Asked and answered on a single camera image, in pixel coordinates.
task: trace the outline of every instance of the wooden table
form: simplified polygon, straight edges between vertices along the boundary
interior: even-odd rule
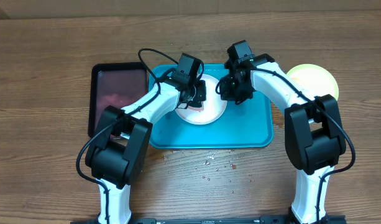
[[[381,223],[381,11],[0,21],[0,223],[68,223],[98,214],[97,186],[75,170],[88,139],[93,65],[137,61],[142,47],[223,63],[226,49],[242,39],[284,71],[313,63],[334,75],[357,160],[330,178],[326,210],[349,223]],[[155,54],[145,59],[151,67],[169,63]],[[131,189],[134,216],[287,213],[295,169],[275,108],[273,119],[275,139],[265,149],[150,147]],[[337,167],[349,159],[348,150]]]

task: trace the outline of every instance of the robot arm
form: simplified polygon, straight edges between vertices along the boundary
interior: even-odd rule
[[[106,197],[105,189],[99,186],[100,224],[129,223],[130,185],[143,167],[153,124],[168,112],[175,110],[180,103],[197,107],[206,99],[205,82],[197,78],[200,65],[199,59],[183,54],[178,66],[170,69],[166,76],[159,80],[161,83],[158,95],[158,84],[155,83],[153,89],[135,103],[121,110],[109,106],[103,111],[96,133],[117,120],[121,122],[96,138],[85,157],[85,164],[91,168],[92,176],[109,190]],[[126,111],[136,112],[128,115]],[[111,134],[127,138],[127,146],[110,141]]]
[[[297,168],[292,217],[297,223],[316,222],[320,177],[334,170],[339,156],[345,152],[345,142],[339,131],[320,115],[313,104],[301,98],[287,82],[310,101],[320,105],[342,126],[336,100],[331,95],[318,97],[299,86],[284,74],[272,57],[267,54],[255,56],[244,40],[233,44],[227,52],[229,60],[225,67],[230,74],[221,79],[221,99],[240,104],[252,98],[254,91],[259,91],[285,115],[285,149]],[[311,131],[309,124],[313,122],[322,123],[322,128]],[[319,202],[320,218],[326,214],[324,199],[328,178],[325,180]]]

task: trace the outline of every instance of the blue tray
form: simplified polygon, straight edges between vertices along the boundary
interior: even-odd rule
[[[153,69],[159,77],[174,65]],[[223,64],[205,64],[205,74],[218,80],[229,73]],[[149,91],[154,79],[149,76]],[[270,100],[255,92],[240,105],[230,101],[220,118],[211,124],[195,125],[181,119],[175,111],[167,113],[154,126],[150,143],[161,149],[211,149],[265,147],[273,139]]]

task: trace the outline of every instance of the white plate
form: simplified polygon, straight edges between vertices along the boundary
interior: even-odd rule
[[[176,109],[175,111],[185,121],[191,124],[209,124],[216,121],[226,109],[227,101],[221,100],[221,96],[216,94],[215,88],[218,79],[211,75],[203,74],[201,80],[206,85],[206,101],[201,104],[201,108]],[[179,107],[184,108],[186,104],[182,103]]]

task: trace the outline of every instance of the wood grain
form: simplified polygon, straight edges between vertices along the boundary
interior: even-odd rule
[[[0,0],[11,19],[381,10],[381,0]]]
[[[99,212],[97,186],[75,171],[88,139],[93,65],[137,61],[142,47],[222,63],[226,49],[242,39],[256,54],[276,58],[284,71],[313,63],[334,75],[357,160],[331,177],[326,210],[345,214],[349,223],[381,223],[381,11],[0,21],[0,223],[68,223]],[[151,67],[169,63],[144,56]],[[131,192],[134,216],[286,213],[295,170],[274,107],[273,120],[275,139],[264,149],[149,147]],[[337,167],[349,160],[347,152]]]

